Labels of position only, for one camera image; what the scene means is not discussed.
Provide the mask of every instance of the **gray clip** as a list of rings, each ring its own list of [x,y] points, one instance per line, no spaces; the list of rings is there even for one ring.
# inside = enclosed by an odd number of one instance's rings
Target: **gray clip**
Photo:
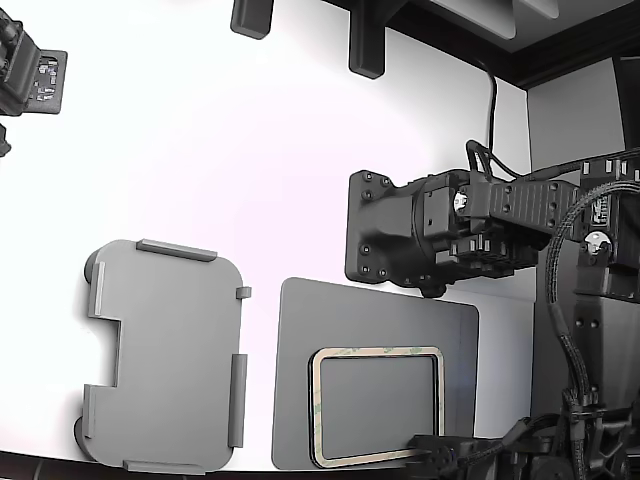
[[[231,357],[231,398],[229,405],[229,441],[231,448],[244,444],[244,409],[247,391],[247,355]]]
[[[169,255],[171,257],[186,258],[187,260],[196,260],[198,262],[213,262],[218,257],[216,252],[211,252],[209,250],[183,247],[182,245],[173,245],[171,243],[144,239],[136,243],[136,250],[158,253],[160,255]]]
[[[238,300],[245,300],[247,298],[251,298],[251,287],[236,288],[236,298]]]

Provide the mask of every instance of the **black clamp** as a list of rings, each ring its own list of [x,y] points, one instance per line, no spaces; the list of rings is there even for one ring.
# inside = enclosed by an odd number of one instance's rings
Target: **black clamp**
[[[385,28],[409,0],[355,0],[350,9],[349,69],[375,79],[384,74]],[[231,30],[263,39],[271,31],[273,0],[234,0]]]
[[[234,0],[231,30],[262,40],[271,31],[273,0]]]

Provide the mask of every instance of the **rounded rectangle plate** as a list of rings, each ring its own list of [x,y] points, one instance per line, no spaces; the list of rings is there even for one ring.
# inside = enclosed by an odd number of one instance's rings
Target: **rounded rectangle plate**
[[[435,362],[436,378],[436,421],[435,435],[444,435],[444,357],[437,347],[373,347],[373,348],[323,348],[310,362],[311,375],[311,425],[312,425],[312,460],[321,468],[340,468],[353,465],[397,460],[412,457],[414,450],[394,450],[391,452],[358,455],[355,457],[325,458],[322,451],[322,381],[320,367],[328,358],[399,358],[399,357],[431,357]]]

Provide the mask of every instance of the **gray panel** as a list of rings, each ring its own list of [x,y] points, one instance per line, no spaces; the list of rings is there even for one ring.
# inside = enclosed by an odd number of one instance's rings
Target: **gray panel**
[[[389,452],[406,443],[407,434],[433,433],[433,409],[415,408],[420,399],[433,402],[433,369],[429,357],[322,362],[322,390],[331,392],[322,399],[325,457]],[[372,416],[372,411],[380,414]],[[417,415],[406,415],[407,411]]]
[[[438,0],[454,11],[436,5],[434,0],[413,1],[508,52],[515,52],[632,0]]]
[[[242,445],[242,279],[214,252],[119,240],[87,261],[89,316],[119,324],[114,386],[85,385],[76,441],[129,471],[202,475]]]
[[[478,353],[475,307],[297,278],[285,281],[278,337],[274,465],[281,470],[318,469],[311,461],[309,418],[309,362],[316,352],[327,347],[401,346],[435,346],[441,350],[445,372],[445,434],[473,436]],[[428,374],[424,373],[428,368],[424,358],[328,359],[325,362],[330,363],[324,366],[326,378],[323,373],[322,380],[326,380],[329,387],[344,384],[354,373],[355,365],[363,366],[361,376],[348,391],[330,391],[329,411],[323,407],[330,440],[338,442],[323,445],[332,455],[376,453],[381,447],[400,450],[406,448],[414,434],[433,431],[433,421],[427,417],[435,415],[434,383],[429,382]],[[367,364],[369,367],[364,367],[366,362],[371,362]],[[395,402],[384,398],[358,401],[368,391],[383,387],[389,391],[398,388],[397,395],[406,395],[406,398]],[[361,411],[356,417],[340,422],[341,417],[346,418],[348,412],[356,408],[356,402]],[[391,437],[389,443],[382,443],[386,433],[380,430],[381,438],[348,431],[349,427],[367,419],[382,428],[389,427],[397,443],[392,442]],[[353,468],[388,468],[404,463],[400,460]]]
[[[613,62],[606,60],[532,88],[528,92],[531,160],[534,169],[624,150]],[[579,183],[578,172],[566,180]],[[573,318],[578,245],[565,242],[560,256],[558,298]],[[558,411],[567,382],[564,356],[544,301],[544,264],[537,269],[531,414]]]

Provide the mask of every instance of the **cable connector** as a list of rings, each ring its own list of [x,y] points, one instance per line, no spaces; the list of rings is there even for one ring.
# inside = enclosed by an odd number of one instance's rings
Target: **cable connector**
[[[530,421],[531,418],[529,417],[521,418],[520,420],[518,420],[516,424],[511,427],[511,430],[509,430],[507,434],[502,437],[502,445],[504,445],[504,447],[506,448],[516,443],[520,439],[520,437],[522,437],[522,435],[524,435],[529,429],[528,425]]]

